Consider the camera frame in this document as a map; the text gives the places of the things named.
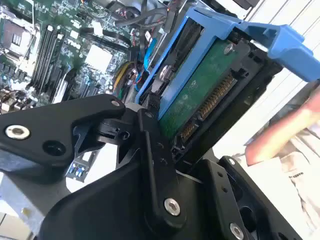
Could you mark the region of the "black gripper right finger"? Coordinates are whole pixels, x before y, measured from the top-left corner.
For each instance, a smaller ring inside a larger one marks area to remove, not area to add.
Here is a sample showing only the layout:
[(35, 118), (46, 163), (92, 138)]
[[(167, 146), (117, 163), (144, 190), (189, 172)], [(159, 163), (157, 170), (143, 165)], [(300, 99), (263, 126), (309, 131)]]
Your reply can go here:
[(301, 239), (233, 158), (202, 158), (196, 164), (196, 173), (204, 185), (213, 239)]

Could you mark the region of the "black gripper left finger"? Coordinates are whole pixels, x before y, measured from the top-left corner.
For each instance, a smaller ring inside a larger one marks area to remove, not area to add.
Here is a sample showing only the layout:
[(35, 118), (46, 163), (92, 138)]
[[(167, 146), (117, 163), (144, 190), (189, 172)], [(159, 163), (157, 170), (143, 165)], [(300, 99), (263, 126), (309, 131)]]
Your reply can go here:
[(158, 124), (157, 106), (134, 111), (100, 94), (0, 117), (0, 169), (40, 184), (59, 181), (79, 155), (104, 143), (118, 160), (140, 164), (142, 203), (151, 228), (181, 228), (186, 213), (175, 164)]

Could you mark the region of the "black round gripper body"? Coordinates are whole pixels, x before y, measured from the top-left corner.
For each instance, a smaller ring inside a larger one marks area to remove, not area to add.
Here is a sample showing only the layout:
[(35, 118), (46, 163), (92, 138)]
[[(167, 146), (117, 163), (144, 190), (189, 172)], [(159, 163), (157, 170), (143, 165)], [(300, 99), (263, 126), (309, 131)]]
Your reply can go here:
[(186, 223), (174, 234), (153, 233), (147, 226), (138, 163), (130, 163), (64, 197), (49, 211), (40, 240), (211, 240), (204, 188), (177, 174)]

